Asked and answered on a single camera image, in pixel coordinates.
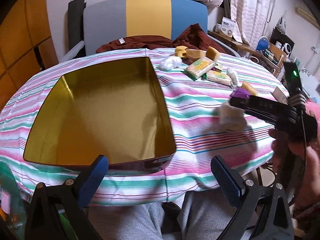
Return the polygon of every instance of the hand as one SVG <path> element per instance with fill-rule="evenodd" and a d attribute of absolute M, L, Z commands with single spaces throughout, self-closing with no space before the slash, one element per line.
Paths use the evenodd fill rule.
<path fill-rule="evenodd" d="M 287 133 L 275 129 L 269 130 L 269 135 L 276 139 L 271 146 L 274 151 L 272 157 L 274 172 L 279 171 L 288 147 L 293 154 L 300 156 L 304 160 L 303 143 L 290 142 L 288 141 Z M 303 208 L 318 201 L 320 201 L 320 160 L 318 153 L 309 146 L 307 147 L 307 166 L 300 191 L 296 197 L 295 206 Z"/>

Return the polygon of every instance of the chair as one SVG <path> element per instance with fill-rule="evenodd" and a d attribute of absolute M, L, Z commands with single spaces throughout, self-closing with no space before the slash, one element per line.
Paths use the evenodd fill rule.
<path fill-rule="evenodd" d="M 207 22 L 207 7 L 192 0 L 105 0 L 90 6 L 84 0 L 73 0 L 68 7 L 70 51 L 60 62 L 95 54 L 101 45 L 128 36 L 160 35 L 175 40 L 195 23 L 207 32 Z M 209 37 L 227 53 L 240 57 Z"/>

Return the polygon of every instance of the armrest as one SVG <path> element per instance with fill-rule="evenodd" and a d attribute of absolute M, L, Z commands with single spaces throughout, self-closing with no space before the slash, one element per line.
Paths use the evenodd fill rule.
<path fill-rule="evenodd" d="M 235 57 L 240 57 L 240 55 L 235 50 L 231 49 L 229 46 L 227 46 L 223 42 L 217 40 L 216 38 L 210 36 L 209 34 L 207 34 L 207 35 L 209 38 L 213 39 L 216 43 L 218 43 L 228 54 L 235 56 Z"/>
<path fill-rule="evenodd" d="M 84 41 L 78 42 L 76 46 L 74 46 L 71 50 L 69 50 L 69 52 L 59 60 L 59 63 L 66 62 L 68 60 L 73 59 L 83 47 L 84 47 Z"/>

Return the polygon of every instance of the person's leg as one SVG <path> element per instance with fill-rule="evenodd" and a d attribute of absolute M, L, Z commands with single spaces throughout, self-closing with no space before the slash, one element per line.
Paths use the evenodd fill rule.
<path fill-rule="evenodd" d="M 221 189 L 187 192 L 178 216 L 182 239 L 217 239 L 235 211 Z M 242 240 L 250 235 L 251 230 L 246 231 Z"/>
<path fill-rule="evenodd" d="M 163 218 L 161 203 L 89 208 L 89 221 L 102 239 L 160 240 Z"/>

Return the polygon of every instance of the air conditioner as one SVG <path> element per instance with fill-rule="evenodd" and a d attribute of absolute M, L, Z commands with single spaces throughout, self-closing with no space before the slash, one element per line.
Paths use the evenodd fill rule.
<path fill-rule="evenodd" d="M 301 7 L 296 7 L 296 13 L 308 22 L 310 22 L 314 27 L 320 30 L 319 24 L 317 23 L 316 19 L 312 16 L 312 14 L 302 9 Z"/>

